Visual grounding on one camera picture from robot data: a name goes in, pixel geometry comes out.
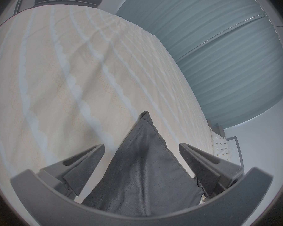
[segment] folded garment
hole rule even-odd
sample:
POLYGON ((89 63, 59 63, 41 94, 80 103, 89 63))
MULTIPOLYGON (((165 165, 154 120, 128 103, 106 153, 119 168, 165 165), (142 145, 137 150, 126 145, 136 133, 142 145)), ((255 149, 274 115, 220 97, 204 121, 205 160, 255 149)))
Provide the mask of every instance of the folded garment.
POLYGON ((199 205, 202 194, 145 111, 82 204, 125 216, 159 216, 199 205))

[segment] white patterned pillow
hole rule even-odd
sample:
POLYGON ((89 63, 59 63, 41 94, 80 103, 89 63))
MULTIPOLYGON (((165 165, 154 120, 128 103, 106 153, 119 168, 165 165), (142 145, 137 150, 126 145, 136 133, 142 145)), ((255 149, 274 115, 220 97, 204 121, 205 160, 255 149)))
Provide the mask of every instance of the white patterned pillow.
POLYGON ((230 159, 230 154, 228 152, 228 145, 226 143, 226 138, 218 135, 212 130, 211 130, 211 136, 213 143, 213 155, 223 160, 232 162, 230 159))

